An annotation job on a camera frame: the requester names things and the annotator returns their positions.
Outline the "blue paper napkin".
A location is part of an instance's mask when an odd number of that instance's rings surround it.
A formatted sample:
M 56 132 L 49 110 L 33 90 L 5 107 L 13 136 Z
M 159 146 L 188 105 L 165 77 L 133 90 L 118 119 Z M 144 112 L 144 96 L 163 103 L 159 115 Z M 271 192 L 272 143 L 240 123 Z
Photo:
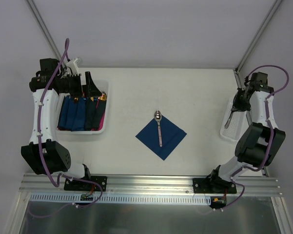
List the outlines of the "blue paper napkin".
M 159 158 L 165 160 L 186 137 L 187 133 L 168 120 L 165 116 L 162 116 L 160 121 L 160 131 L 162 146 L 159 144 L 158 125 L 155 119 L 152 119 L 136 135 L 136 138 Z

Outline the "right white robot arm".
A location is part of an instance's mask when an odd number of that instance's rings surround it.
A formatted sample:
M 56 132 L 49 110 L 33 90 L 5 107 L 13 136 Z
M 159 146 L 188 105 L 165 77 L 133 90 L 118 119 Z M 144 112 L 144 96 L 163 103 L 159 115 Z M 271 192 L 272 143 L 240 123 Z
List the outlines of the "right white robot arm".
M 275 93 L 268 85 L 268 75 L 262 72 L 247 76 L 245 87 L 237 90 L 230 115 L 249 112 L 252 122 L 237 142 L 234 156 L 213 169 L 202 183 L 212 193 L 235 187 L 234 178 L 246 170 L 257 172 L 271 164 L 286 137 L 273 116 Z

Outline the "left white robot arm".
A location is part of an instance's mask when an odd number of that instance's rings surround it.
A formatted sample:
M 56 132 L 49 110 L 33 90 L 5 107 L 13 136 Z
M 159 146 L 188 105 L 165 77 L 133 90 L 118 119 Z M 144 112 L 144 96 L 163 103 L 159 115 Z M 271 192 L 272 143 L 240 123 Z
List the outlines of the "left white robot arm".
M 80 58 L 62 66 L 55 58 L 40 60 L 40 70 L 29 83 L 34 99 L 34 124 L 29 144 L 21 147 L 21 155 L 37 175 L 52 176 L 61 173 L 72 180 L 81 190 L 92 185 L 90 171 L 84 164 L 71 162 L 69 151 L 58 143 L 56 114 L 60 94 L 83 97 L 83 90 L 90 94 L 98 91 L 91 74 L 86 73 L 86 84 L 81 84 L 78 72 Z

